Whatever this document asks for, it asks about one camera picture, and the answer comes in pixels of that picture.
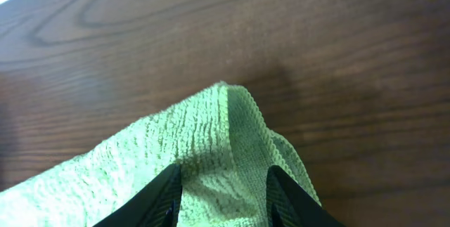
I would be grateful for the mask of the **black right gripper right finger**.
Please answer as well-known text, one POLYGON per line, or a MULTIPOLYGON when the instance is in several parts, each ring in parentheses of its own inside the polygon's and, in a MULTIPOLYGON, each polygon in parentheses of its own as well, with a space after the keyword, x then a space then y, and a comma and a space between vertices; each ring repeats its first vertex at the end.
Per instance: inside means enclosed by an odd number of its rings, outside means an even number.
POLYGON ((267 172, 266 212, 270 227, 345 227, 277 165, 267 172))

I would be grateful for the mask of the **green microfiber cloth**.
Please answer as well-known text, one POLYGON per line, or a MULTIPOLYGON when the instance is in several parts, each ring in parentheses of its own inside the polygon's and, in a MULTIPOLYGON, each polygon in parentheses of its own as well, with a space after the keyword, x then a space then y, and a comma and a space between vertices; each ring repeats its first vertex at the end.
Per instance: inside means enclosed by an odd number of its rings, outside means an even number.
POLYGON ((181 165, 180 226, 265 226, 272 165, 316 196, 296 150, 265 124, 250 92, 218 83, 3 191, 1 225, 92 226, 170 164, 181 165))

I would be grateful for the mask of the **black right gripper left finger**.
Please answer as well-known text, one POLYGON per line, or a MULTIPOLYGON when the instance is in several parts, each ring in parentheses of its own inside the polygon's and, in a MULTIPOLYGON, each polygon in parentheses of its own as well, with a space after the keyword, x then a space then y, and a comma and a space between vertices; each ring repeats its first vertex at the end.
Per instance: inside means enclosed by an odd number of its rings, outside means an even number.
POLYGON ((171 164, 94 227, 176 227, 182 190, 181 166, 171 164))

